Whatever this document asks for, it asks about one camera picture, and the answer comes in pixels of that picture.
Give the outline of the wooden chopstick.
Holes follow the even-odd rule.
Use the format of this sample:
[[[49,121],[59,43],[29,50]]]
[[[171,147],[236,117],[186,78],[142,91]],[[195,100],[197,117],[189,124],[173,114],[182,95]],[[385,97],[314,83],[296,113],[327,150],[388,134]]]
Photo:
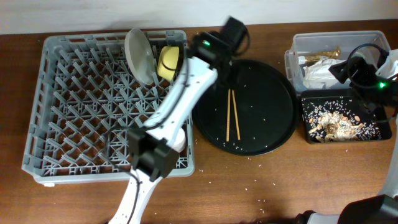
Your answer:
[[[230,105],[231,105],[231,90],[228,89],[227,99],[227,114],[226,114],[226,142],[229,142],[229,130],[230,130]]]
[[[240,135],[240,129],[239,129],[239,119],[238,119],[238,110],[237,110],[235,91],[231,90],[231,93],[232,93],[232,98],[233,98],[233,109],[234,109],[234,118],[235,118],[235,124],[236,124],[236,134],[237,134],[238,141],[240,141],[241,135]]]

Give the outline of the food scraps with rice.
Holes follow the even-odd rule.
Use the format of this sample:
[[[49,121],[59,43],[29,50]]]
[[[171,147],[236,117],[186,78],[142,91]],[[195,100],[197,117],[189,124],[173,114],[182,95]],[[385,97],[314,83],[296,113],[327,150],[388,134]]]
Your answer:
[[[314,143],[373,141],[382,139],[378,125],[352,99],[306,98],[302,100],[307,137]]]

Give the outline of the yellow bowl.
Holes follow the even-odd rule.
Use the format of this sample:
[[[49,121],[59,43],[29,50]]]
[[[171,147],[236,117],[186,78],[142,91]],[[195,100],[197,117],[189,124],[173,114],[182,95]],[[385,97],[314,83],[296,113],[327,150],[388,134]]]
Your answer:
[[[163,47],[158,61],[157,74],[161,78],[170,82],[175,75],[178,65],[179,48],[166,46]]]

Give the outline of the white tissue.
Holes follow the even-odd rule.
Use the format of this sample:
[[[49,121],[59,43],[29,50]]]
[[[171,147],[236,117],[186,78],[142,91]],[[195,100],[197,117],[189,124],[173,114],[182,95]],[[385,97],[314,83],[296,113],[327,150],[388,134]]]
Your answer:
[[[299,65],[303,69],[303,85],[308,89],[329,89],[338,85],[339,81],[329,71],[332,65],[339,64],[343,60],[324,59],[317,62],[302,63],[299,57]]]

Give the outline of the gold foil wrapper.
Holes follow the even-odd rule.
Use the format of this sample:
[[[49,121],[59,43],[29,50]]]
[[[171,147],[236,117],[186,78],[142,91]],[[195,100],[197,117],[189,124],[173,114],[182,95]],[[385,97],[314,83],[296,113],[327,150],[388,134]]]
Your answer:
[[[324,59],[337,59],[341,54],[341,50],[339,47],[337,47],[335,50],[332,51],[327,51],[327,52],[318,52],[316,54],[312,55],[305,55],[300,57],[300,61],[302,63],[311,63],[311,62],[317,62],[319,60],[324,60]]]

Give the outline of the grey plate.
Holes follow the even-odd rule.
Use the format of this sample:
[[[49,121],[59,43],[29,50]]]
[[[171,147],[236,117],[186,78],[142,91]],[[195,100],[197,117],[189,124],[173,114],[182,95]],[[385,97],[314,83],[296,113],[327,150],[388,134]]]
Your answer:
[[[131,29],[126,34],[124,49],[127,64],[134,78],[141,84],[153,84],[154,55],[145,33],[137,28]]]

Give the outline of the pink plastic cup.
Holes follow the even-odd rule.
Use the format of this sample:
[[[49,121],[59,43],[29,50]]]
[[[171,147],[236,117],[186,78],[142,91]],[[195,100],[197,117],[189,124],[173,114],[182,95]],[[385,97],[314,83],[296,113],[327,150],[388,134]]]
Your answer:
[[[177,151],[178,153],[182,152],[185,149],[185,144],[186,144],[186,135],[185,131],[180,128],[178,130],[177,136],[174,140],[172,148]]]

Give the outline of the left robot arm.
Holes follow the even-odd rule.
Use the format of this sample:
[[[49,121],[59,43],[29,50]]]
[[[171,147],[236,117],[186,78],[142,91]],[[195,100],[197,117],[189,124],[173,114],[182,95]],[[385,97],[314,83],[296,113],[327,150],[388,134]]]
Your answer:
[[[248,28],[233,17],[218,32],[195,35],[175,84],[155,113],[141,128],[124,128],[132,157],[129,183],[110,223],[140,223],[156,185],[175,167],[181,149],[177,135],[197,101],[214,84],[237,84],[232,60],[242,54],[239,47],[248,38]]]

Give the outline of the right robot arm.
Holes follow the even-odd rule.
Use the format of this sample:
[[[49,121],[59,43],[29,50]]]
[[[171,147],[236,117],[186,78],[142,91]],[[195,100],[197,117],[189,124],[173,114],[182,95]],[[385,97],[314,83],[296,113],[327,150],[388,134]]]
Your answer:
[[[366,63],[355,53],[363,47],[373,47],[379,52],[377,65]],[[340,82],[351,81],[349,93],[357,98],[365,112],[373,112],[375,106],[390,106],[394,114],[390,118],[378,120],[388,123],[397,119],[397,50],[384,50],[372,43],[361,44],[341,63],[330,67],[329,71]],[[307,210],[291,219],[291,223],[397,223],[397,146],[389,165],[385,183],[375,197],[370,197],[345,206],[337,215],[324,215]]]

